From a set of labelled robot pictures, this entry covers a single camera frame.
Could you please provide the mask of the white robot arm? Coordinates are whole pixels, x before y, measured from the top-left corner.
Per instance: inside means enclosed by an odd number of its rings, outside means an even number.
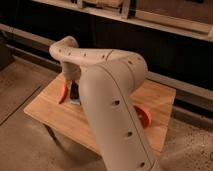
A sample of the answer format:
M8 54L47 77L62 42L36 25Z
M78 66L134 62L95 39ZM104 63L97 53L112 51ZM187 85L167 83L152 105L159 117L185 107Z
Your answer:
M118 49L81 48L67 36L49 47L67 79L79 82L81 106L107 171L161 171L130 95L146 79L144 58Z

